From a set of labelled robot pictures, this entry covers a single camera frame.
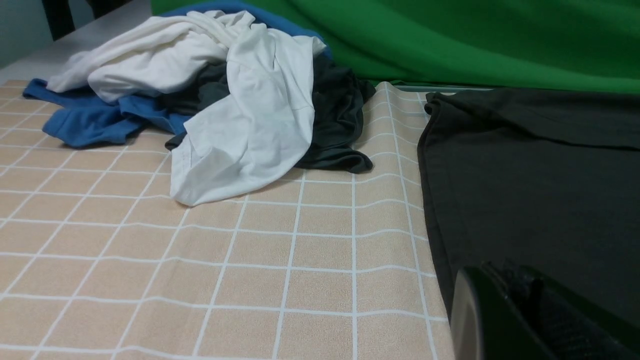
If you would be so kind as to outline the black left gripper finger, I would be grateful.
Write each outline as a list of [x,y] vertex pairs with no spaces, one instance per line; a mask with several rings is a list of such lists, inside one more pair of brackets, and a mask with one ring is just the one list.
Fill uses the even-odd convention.
[[529,266],[457,272],[449,326],[457,360],[637,360],[639,329]]

